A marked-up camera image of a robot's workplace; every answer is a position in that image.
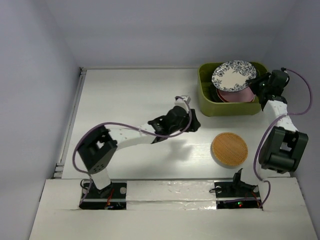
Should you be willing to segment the pink plastic plate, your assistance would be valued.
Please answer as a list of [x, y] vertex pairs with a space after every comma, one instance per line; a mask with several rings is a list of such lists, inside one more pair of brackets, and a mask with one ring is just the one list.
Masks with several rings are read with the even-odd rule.
[[247, 103], [252, 102], [255, 98], [254, 93], [249, 87], [235, 92], [217, 90], [218, 96], [226, 103]]

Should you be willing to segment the blue floral white plate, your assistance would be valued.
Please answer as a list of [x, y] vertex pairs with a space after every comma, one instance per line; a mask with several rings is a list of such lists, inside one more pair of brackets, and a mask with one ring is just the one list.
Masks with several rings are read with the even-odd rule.
[[212, 84], [224, 92], [239, 92], [248, 87], [247, 80], [257, 77], [256, 68], [248, 61], [231, 60], [219, 65], [212, 73]]

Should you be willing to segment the orange woven round plate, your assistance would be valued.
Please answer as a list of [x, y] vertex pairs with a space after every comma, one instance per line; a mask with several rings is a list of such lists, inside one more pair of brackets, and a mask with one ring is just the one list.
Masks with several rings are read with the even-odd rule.
[[218, 134], [212, 141], [211, 150], [218, 162], [227, 167], [243, 164], [249, 152], [246, 142], [232, 132]]

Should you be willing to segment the dark teal glazed plate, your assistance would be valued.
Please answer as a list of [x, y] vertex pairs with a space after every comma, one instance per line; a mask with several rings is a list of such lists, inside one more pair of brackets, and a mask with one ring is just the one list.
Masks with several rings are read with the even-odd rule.
[[214, 85], [211, 85], [209, 87], [209, 94], [210, 94], [211, 100], [213, 102], [216, 102], [216, 103], [221, 102], [221, 99], [219, 98], [218, 93], [217, 93], [217, 88]]

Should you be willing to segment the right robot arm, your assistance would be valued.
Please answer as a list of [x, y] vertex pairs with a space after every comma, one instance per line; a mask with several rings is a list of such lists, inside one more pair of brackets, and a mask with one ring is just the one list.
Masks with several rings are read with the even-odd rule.
[[290, 72], [290, 69], [283, 67], [247, 80], [248, 87], [258, 97], [261, 110], [269, 120], [253, 159], [253, 171], [259, 181], [263, 178], [257, 166], [278, 174], [295, 172], [309, 141], [308, 135], [293, 124], [293, 114], [288, 112], [288, 102], [282, 95], [290, 82]]

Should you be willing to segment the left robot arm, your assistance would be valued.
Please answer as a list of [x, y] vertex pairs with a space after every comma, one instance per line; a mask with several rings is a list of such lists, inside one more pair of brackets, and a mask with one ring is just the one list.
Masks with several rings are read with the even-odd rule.
[[115, 123], [119, 128], [108, 129], [108, 122], [100, 123], [90, 129], [76, 145], [72, 161], [79, 155], [89, 177], [87, 193], [95, 193], [100, 198], [111, 194], [113, 183], [108, 174], [102, 180], [97, 174], [104, 171], [116, 151], [136, 145], [148, 145], [163, 142], [183, 133], [196, 132], [201, 124], [193, 108], [174, 106], [167, 114], [148, 121], [139, 127], [124, 123]]

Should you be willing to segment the green plastic bin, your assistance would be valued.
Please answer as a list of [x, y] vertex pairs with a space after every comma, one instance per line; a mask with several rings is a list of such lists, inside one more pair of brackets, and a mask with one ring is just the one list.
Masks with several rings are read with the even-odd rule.
[[[257, 77], [267, 73], [264, 65], [258, 62], [251, 63], [256, 71]], [[222, 62], [205, 63], [198, 69], [198, 102], [201, 112], [207, 117], [215, 116], [240, 116], [255, 115], [261, 111], [258, 97], [255, 96], [251, 102], [213, 102], [210, 96], [210, 86], [212, 83], [212, 74], [214, 70], [223, 64]]]

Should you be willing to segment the silver foil covered bar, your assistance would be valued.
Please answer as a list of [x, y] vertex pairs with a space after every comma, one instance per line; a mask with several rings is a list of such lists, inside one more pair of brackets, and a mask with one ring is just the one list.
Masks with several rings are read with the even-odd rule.
[[216, 210], [212, 180], [128, 181], [126, 209], [130, 211]]

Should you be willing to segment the aluminium table edge rail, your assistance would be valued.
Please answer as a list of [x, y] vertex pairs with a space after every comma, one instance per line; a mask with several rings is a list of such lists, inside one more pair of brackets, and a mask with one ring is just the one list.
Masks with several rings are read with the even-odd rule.
[[61, 179], [63, 175], [64, 165], [66, 162], [66, 157], [67, 157], [67, 153], [68, 153], [68, 149], [71, 141], [74, 122], [75, 122], [76, 114], [78, 110], [78, 105], [80, 102], [81, 93], [82, 93], [84, 81], [86, 78], [86, 73], [87, 73], [87, 69], [85, 67], [81, 67], [79, 69], [79, 78], [77, 81], [75, 96], [71, 105], [71, 110], [69, 112], [69, 118], [68, 118], [66, 130], [62, 139], [62, 145], [60, 148], [59, 157], [54, 166], [54, 171], [51, 179]]

